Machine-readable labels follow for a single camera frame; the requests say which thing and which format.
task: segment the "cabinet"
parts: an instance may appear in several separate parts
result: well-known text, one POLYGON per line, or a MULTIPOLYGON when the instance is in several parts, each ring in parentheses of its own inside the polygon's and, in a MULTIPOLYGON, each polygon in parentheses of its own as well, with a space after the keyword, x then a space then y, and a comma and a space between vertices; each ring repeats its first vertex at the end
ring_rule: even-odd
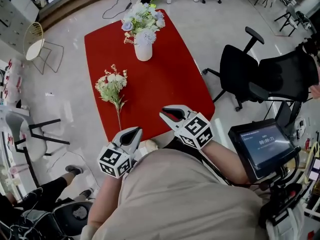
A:
POLYGON ((7 62, 24 54, 24 37, 30 24, 10 0, 0 0, 0 59, 7 62))

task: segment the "black shoe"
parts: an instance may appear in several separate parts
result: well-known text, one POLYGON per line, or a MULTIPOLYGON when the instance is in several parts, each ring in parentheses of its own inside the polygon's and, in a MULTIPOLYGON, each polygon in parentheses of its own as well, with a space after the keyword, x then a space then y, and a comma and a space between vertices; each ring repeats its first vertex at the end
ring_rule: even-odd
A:
POLYGON ((86 189, 85 191, 82 191, 79 196, 83 195, 85 198, 88 198, 91 196, 91 194, 94 192, 92 188, 86 189))
POLYGON ((68 165, 65 170, 68 172, 68 173, 73 173, 74 176, 77 176, 79 174, 82 174, 84 172, 84 170, 79 167, 79 166, 75 166, 75 165, 68 165))

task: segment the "flower stem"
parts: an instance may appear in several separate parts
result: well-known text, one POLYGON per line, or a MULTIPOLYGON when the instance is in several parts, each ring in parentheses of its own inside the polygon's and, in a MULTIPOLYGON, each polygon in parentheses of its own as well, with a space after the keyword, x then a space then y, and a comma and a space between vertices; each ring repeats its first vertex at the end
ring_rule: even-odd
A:
POLYGON ((121 123, 120 123, 120 112, 118 109, 116 110, 116 114, 118 116, 118 122, 119 122, 120 131, 121 131, 122 129, 121 129, 121 123))

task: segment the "tiled floor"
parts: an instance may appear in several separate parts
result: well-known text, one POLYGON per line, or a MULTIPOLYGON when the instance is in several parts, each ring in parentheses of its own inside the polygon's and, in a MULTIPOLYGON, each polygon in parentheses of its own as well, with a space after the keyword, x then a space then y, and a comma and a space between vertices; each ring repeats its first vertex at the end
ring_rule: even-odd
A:
MULTIPOLYGON (((96 159, 108 140, 89 79, 84 36, 123 17, 122 13, 114 19, 102 19, 104 11, 116 1, 102 0, 94 3, 67 17, 45 33, 49 42, 63 45, 65 49, 58 73, 46 68, 44 75, 41 75, 32 66, 25 71, 23 95, 30 106, 32 117, 36 122, 61 118, 60 124, 48 126, 44 130, 71 142, 71 145, 66 147, 49 144, 49 151, 60 149, 54 156, 45 157, 35 163, 40 183, 58 177, 70 163, 84 164, 76 154, 85 159, 99 184, 105 177, 100 173, 96 159)), ((209 67, 219 71, 224 46, 231 44, 243 49, 250 40, 250 36, 245 33, 246 26, 256 30, 265 40, 265 45, 257 43, 249 52, 258 61, 292 51, 308 35, 300 27, 292 37, 280 36, 288 35, 291 31, 288 26, 283 33, 279 33, 280 24, 283 22, 273 22, 284 12, 284 7, 281 4, 274 4, 272 8, 264 8, 259 4, 254 7, 250 3, 253 1, 222 0, 222 4, 218 4, 216 0, 206 0, 206 4, 202 4, 193 0, 172 0, 171 4, 167 4, 166 0, 158 0, 156 4, 158 8, 166 10, 199 68, 202 70, 209 67)), ((129 0, 119 0, 105 17, 117 14, 128 3, 129 0)), ((61 51, 53 49, 56 51, 56 58, 49 63, 57 65, 61 51)), ((221 91, 219 79, 208 74, 204 76, 204 80, 212 97, 215 97, 221 91)), ((311 101, 309 106, 317 106, 314 102, 311 101)), ((233 147, 227 135, 230 127, 262 120, 267 112, 266 104, 253 102, 244 103, 243 110, 236 112, 235 99, 231 94, 225 94, 215 105, 216 111, 212 119, 215 139, 231 149, 233 147)), ((163 146, 171 137, 172 133, 167 133, 155 139, 163 146)), ((87 187, 97 188, 89 171, 86 176, 80 176, 73 188, 66 190, 64 195, 76 196, 87 187)))

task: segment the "beige shirt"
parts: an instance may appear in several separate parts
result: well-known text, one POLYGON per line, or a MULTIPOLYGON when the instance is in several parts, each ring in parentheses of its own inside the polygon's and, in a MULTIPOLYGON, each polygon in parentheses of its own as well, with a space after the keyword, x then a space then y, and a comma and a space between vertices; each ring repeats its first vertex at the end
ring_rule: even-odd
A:
POLYGON ((268 239, 258 226, 261 206, 254 192, 220 184, 192 156, 159 149, 124 180, 118 208, 92 240, 268 239))

